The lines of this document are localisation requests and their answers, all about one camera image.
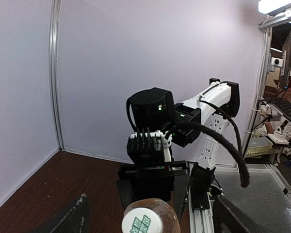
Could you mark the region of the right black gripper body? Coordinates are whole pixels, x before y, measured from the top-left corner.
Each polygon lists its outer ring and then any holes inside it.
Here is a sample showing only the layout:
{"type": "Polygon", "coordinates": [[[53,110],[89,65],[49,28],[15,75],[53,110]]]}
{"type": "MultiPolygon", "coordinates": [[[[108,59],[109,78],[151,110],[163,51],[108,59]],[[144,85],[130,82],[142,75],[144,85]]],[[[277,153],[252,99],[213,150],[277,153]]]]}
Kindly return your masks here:
{"type": "Polygon", "coordinates": [[[175,177],[189,175],[186,161],[174,161],[157,167],[121,165],[117,172],[119,180],[130,180],[136,201],[158,198],[165,202],[174,200],[175,177]]]}

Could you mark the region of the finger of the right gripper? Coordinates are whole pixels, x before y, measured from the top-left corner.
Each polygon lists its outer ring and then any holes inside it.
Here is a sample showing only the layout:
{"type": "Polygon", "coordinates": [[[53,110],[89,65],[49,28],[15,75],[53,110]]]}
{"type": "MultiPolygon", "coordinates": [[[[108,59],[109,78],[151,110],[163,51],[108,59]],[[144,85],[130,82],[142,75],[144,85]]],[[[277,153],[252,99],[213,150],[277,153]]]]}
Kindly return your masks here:
{"type": "Polygon", "coordinates": [[[136,201],[134,189],[130,180],[118,180],[116,182],[116,187],[124,209],[136,201]]]}
{"type": "Polygon", "coordinates": [[[188,201],[190,176],[180,175],[175,177],[174,182],[174,210],[177,217],[182,217],[188,201]]]}

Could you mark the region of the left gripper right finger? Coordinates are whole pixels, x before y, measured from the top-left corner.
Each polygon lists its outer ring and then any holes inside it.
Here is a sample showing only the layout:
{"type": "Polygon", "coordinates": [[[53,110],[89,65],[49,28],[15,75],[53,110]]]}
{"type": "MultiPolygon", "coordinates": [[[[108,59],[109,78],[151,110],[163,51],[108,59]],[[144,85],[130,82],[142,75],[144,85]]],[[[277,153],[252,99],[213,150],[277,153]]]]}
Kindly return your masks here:
{"type": "Polygon", "coordinates": [[[223,233],[225,225],[230,233],[254,233],[254,221],[225,196],[219,195],[213,203],[213,226],[215,233],[223,233]]]}

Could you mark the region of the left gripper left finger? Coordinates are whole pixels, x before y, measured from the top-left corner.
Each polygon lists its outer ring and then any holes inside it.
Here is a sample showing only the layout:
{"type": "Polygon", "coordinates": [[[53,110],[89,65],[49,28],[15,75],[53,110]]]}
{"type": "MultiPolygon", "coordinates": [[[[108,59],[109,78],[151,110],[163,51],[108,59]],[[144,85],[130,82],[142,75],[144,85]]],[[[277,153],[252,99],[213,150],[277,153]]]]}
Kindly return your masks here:
{"type": "Polygon", "coordinates": [[[90,205],[85,194],[62,210],[47,224],[46,233],[87,233],[90,223],[90,205]]]}

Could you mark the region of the white tea bottle cap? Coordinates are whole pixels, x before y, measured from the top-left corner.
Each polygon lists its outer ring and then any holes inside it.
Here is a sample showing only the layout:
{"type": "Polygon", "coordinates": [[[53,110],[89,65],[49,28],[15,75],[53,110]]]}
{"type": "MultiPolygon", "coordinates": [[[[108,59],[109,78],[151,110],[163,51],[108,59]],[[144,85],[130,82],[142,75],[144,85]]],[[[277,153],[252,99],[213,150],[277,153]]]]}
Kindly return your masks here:
{"type": "Polygon", "coordinates": [[[124,215],[121,228],[123,233],[162,233],[163,222],[153,210],[140,207],[124,215]]]}

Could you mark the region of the brown tea bottle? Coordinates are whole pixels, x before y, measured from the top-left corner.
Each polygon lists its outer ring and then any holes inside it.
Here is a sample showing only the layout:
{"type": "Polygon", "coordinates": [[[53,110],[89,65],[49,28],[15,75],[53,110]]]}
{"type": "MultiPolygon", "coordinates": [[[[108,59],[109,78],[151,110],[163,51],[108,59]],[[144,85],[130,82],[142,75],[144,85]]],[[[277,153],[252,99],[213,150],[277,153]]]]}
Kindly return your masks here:
{"type": "Polygon", "coordinates": [[[162,233],[179,233],[181,232],[178,217],[174,209],[165,201],[157,198],[138,200],[130,204],[124,211],[124,215],[135,208],[148,208],[159,215],[163,222],[162,233]]]}

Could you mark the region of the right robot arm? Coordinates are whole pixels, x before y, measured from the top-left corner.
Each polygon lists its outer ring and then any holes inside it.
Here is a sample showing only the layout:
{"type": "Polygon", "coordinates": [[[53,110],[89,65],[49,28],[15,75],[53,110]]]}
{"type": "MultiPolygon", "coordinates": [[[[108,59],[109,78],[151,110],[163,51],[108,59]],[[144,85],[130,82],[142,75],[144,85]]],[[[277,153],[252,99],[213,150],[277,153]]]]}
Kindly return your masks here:
{"type": "Polygon", "coordinates": [[[132,165],[122,165],[116,184],[122,206],[158,198],[174,202],[181,217],[189,203],[194,210],[210,209],[211,184],[219,142],[207,137],[197,161],[175,161],[172,145],[185,147],[200,135],[199,129],[178,128],[179,123],[198,123],[217,133],[233,124],[240,106],[239,85],[210,79],[195,97],[174,103],[172,92],[161,88],[143,90],[127,99],[126,112],[133,133],[127,154],[132,165]]]}

